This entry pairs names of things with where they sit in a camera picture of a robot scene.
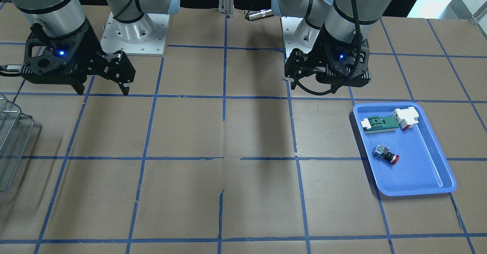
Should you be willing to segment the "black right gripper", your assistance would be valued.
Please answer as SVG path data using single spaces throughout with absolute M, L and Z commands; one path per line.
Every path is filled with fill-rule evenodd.
M 88 75 L 98 75 L 118 84 L 129 94 L 136 70 L 123 50 L 107 54 L 102 50 L 88 18 L 74 32 L 49 37 L 40 22 L 31 25 L 20 76 L 33 84 L 71 85 L 78 95 L 85 91 Z

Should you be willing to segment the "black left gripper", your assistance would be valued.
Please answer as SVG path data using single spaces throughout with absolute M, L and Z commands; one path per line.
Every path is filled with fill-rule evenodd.
M 289 82 L 291 89 L 295 89 L 300 79 L 315 74 L 315 79 L 319 83 L 337 86 L 351 72 L 357 48 L 355 38 L 348 44 L 335 39 L 325 27 L 322 27 L 312 48 L 312 58 L 299 48 L 291 51 L 289 65 L 285 66 L 285 80 Z M 368 41 L 364 39 L 361 43 L 358 67 L 345 86 L 364 87 L 372 80 L 368 69 L 369 53 Z

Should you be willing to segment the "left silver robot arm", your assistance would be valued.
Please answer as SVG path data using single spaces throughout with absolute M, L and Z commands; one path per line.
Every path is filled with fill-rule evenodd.
M 285 62 L 290 88 L 315 96 L 371 81 L 367 35 L 392 0 L 271 0 L 275 16 L 301 17 L 318 31 L 308 53 L 294 48 Z

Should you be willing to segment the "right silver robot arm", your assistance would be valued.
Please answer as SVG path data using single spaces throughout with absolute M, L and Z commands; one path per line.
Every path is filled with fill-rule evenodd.
M 180 0 L 106 0 L 115 35 L 112 50 L 103 46 L 79 0 L 11 0 L 30 25 L 23 63 L 1 66 L 1 75 L 22 77 L 32 84 L 70 85 L 84 93 L 89 75 L 118 84 L 129 94 L 136 70 L 127 50 L 139 44 L 139 54 L 161 54 L 162 24 L 153 16 L 176 14 Z

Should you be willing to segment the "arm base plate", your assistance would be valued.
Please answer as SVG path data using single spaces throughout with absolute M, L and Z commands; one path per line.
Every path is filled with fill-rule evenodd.
M 130 24 L 121 23 L 109 16 L 101 39 L 106 53 L 122 50 L 128 56 L 164 56 L 171 16 L 145 14 Z
M 318 37 L 320 27 L 314 28 L 301 17 L 281 18 L 282 37 L 285 45 L 285 59 L 288 59 L 293 49 L 309 53 Z

